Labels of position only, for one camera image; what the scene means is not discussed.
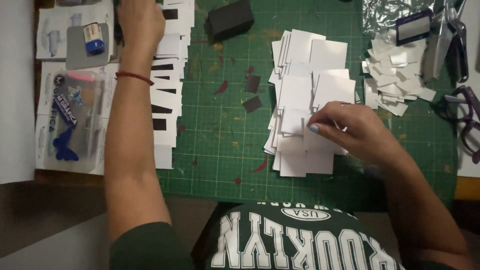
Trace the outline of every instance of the hand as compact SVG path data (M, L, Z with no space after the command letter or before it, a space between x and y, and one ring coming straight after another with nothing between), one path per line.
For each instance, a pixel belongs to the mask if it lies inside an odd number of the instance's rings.
M310 118L307 126L369 164L395 166L400 160L412 160L373 110L365 105L328 102Z
M165 33L165 18L155 0L121 0L118 18L125 48L152 57Z

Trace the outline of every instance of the person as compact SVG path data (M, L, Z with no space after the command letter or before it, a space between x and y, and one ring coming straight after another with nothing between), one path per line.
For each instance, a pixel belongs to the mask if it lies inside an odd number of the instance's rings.
M152 55L164 34L161 9L154 0L122 0L118 17L125 41L120 70L149 78ZM351 155L378 165L404 266L353 215L328 206L279 202L244 204L225 212L204 245L206 269L472 269L452 216L369 107L329 102L308 126ZM111 269L194 268L171 227L153 144L149 84L119 77L105 148Z

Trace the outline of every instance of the green t-shirt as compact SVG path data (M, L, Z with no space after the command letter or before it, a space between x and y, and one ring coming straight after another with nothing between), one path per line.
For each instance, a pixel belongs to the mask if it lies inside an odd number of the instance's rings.
M290 203L245 204L227 211L205 244L206 269L404 270L338 209ZM172 227L138 226L112 244L110 269L194 269ZM425 270L450 270L423 263Z

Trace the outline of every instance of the pile of paper scraps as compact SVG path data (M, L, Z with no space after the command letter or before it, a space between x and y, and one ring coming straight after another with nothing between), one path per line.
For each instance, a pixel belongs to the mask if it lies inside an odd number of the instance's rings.
M362 62L363 72L373 77L365 79L365 105L372 109L380 106L402 116L408 108L406 100L432 101L436 92L426 88L420 78L426 40L397 47L394 42L385 41L395 40L396 31L390 30L388 36L377 35L368 50L370 58Z
M188 58L194 0L164 0L165 36L158 44L150 79L154 126L155 166L172 169L172 148L177 147L177 118L182 116L183 68Z
M264 149L275 155L273 169L280 176L332 174L334 155L346 155L306 124L329 101L355 103L355 81L345 68L347 48L347 43L295 29L272 42L275 67L269 82L275 84L277 107Z

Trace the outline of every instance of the fingernail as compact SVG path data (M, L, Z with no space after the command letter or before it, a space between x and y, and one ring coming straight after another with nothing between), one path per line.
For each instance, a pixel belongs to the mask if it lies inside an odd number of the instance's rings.
M308 129L312 132L318 133L318 126L316 125L311 125Z

